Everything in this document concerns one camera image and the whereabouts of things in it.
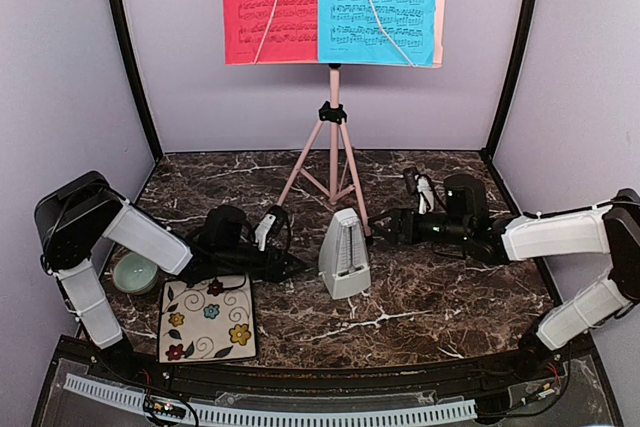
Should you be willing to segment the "red sheet music paper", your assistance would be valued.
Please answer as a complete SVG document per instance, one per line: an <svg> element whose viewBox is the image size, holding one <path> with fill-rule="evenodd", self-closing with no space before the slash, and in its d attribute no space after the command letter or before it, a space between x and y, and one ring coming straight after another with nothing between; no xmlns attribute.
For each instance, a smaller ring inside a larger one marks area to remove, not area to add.
<svg viewBox="0 0 640 427"><path fill-rule="evenodd" d="M225 62L318 61L318 0L223 0Z"/></svg>

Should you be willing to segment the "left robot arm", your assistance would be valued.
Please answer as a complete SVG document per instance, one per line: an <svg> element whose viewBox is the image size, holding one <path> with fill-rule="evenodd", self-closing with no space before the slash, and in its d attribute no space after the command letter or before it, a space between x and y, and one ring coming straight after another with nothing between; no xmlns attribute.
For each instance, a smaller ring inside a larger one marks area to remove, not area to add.
<svg viewBox="0 0 640 427"><path fill-rule="evenodd" d="M120 383L134 382L141 362L122 346L128 339L93 266L99 241L109 240L189 283L219 272L280 283L306 269L290 251L290 236L281 247L272 243L281 232L291 231L288 214L279 205L257 226L250 225L241 209L221 205L209 211L201 226L181 236L118 193L97 171L42 198L34 221L43 271L56 279L68 310L94 346L105 350L101 364Z"/></svg>

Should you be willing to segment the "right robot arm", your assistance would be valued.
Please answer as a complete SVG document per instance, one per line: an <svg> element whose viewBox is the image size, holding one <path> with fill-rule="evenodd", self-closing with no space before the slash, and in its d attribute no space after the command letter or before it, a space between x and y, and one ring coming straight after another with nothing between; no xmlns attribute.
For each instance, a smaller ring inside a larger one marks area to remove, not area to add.
<svg viewBox="0 0 640 427"><path fill-rule="evenodd" d="M510 360L521 381L534 379L549 353L639 302L639 196L621 189L606 201L564 211L493 217L482 181L459 173L437 195L431 179L414 168L403 177L415 208L392 208L369 219L370 229L391 244L422 242L460 246L486 265L580 253L607 254L610 269L572 300L535 321Z"/></svg>

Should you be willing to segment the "floral square plate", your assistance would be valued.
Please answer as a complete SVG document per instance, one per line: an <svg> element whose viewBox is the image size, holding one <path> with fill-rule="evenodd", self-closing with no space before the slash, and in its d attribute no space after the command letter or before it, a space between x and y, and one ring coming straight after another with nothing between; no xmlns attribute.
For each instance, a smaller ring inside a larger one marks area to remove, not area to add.
<svg viewBox="0 0 640 427"><path fill-rule="evenodd" d="M164 364L230 362L258 354L251 291L246 275L196 284L163 285L157 354Z"/></svg>

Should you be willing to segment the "white metronome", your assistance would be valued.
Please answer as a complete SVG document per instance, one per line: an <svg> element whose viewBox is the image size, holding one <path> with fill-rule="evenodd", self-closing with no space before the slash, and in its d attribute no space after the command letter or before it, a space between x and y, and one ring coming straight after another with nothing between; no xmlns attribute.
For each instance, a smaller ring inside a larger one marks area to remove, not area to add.
<svg viewBox="0 0 640 427"><path fill-rule="evenodd" d="M368 252L355 210L334 214L319 252L319 275L334 300L357 295L371 286Z"/></svg>

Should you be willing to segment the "left black frame post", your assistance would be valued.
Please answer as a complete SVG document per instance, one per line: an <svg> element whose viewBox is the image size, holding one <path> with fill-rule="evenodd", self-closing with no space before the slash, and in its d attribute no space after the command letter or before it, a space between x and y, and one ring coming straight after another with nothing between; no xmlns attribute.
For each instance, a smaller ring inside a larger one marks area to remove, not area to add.
<svg viewBox="0 0 640 427"><path fill-rule="evenodd" d="M152 119L128 27L124 0L108 0L120 55L143 133L155 163L164 155Z"/></svg>

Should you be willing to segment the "right black frame post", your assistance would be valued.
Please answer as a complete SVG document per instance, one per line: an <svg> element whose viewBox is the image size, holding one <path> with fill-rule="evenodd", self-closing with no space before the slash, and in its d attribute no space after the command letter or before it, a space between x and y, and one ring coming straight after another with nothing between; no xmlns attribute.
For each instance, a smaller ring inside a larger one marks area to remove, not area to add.
<svg viewBox="0 0 640 427"><path fill-rule="evenodd" d="M489 161L493 161L496 157L499 143L506 126L527 48L535 4L536 0L522 0L521 2L503 87L489 136L483 149L484 155Z"/></svg>

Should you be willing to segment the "pale green bowl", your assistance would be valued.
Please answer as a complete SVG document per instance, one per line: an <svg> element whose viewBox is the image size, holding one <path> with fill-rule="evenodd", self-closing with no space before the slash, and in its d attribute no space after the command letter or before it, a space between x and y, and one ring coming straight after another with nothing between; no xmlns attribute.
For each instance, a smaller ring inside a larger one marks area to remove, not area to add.
<svg viewBox="0 0 640 427"><path fill-rule="evenodd" d="M113 269L115 287L126 294L142 295L156 284L158 267L148 259L127 253Z"/></svg>

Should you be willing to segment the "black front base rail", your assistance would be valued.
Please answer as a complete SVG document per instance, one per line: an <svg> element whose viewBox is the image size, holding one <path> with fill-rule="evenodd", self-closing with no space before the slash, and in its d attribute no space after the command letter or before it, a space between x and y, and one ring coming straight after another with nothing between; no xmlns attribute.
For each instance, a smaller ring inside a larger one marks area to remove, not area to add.
<svg viewBox="0 0 640 427"><path fill-rule="evenodd" d="M224 393L284 398L380 399L394 406L473 400L477 418L442 426L619 426L622 417L590 338L540 365L528 379L516 376L515 352L380 369L287 370L240 364L162 365L137 356L138 374L115 375L89 343L61 337L32 419L36 426L183 426L149 420L63 388L75 374L141 389L187 403Z"/></svg>

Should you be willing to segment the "pink music stand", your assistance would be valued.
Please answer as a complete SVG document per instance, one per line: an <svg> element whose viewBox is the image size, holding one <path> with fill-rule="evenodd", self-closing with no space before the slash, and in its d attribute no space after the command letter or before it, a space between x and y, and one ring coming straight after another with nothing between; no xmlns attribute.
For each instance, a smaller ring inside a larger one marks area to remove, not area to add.
<svg viewBox="0 0 640 427"><path fill-rule="evenodd" d="M306 143L308 147L313 146L321 128L324 125L330 127L329 184L321 186L319 189L331 203L336 203L349 193L355 193L360 215L366 219L368 215L347 130L347 116L339 101L340 67L344 63L322 63L319 60L315 63L326 64L330 69L330 98L321 107L319 119ZM442 61L437 67L410 68L438 68L441 64Z"/></svg>

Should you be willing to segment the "black frame post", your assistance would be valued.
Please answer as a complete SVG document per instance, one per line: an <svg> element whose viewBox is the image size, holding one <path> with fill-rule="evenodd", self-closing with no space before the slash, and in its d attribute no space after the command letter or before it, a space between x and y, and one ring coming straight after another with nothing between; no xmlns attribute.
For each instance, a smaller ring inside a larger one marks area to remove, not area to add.
<svg viewBox="0 0 640 427"><path fill-rule="evenodd" d="M120 55L143 133L155 163L164 155L152 119L128 27L124 0L108 0Z"/></svg>
<svg viewBox="0 0 640 427"><path fill-rule="evenodd" d="M493 161L496 157L499 143L506 126L527 48L535 4L536 0L522 0L521 2L503 87L489 136L483 149L484 155L489 161Z"/></svg>

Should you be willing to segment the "blue sheet music paper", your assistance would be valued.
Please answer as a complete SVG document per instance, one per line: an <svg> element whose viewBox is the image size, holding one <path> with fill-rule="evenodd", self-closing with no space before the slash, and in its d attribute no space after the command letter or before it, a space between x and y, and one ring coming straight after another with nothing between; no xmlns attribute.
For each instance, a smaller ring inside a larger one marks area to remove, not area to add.
<svg viewBox="0 0 640 427"><path fill-rule="evenodd" d="M444 0L318 0L322 63L437 67Z"/></svg>

